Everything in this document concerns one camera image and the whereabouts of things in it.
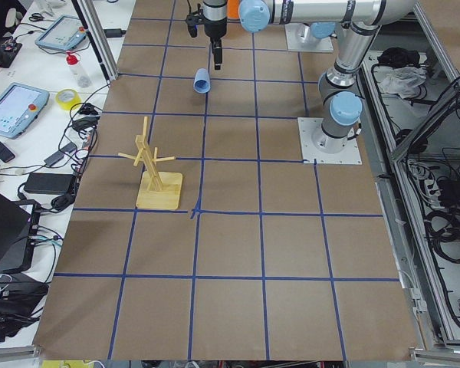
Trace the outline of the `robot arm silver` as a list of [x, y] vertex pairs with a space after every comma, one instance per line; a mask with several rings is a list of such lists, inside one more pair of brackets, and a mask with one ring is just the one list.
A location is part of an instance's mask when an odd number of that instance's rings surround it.
[[366, 53], [383, 25], [398, 21], [414, 6], [414, 1], [241, 1], [238, 16], [241, 26], [251, 33], [271, 24], [349, 25], [333, 66], [320, 79], [325, 116], [311, 135], [320, 151], [338, 153], [362, 113], [363, 104], [350, 88]]

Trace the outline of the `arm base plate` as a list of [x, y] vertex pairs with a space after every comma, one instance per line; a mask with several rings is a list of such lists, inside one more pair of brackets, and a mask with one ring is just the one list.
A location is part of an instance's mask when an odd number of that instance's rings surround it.
[[285, 25], [287, 49], [295, 52], [332, 53], [334, 22], [294, 23]]
[[346, 137], [332, 138], [322, 130], [322, 118], [297, 119], [302, 160], [310, 164], [361, 165], [353, 128]]

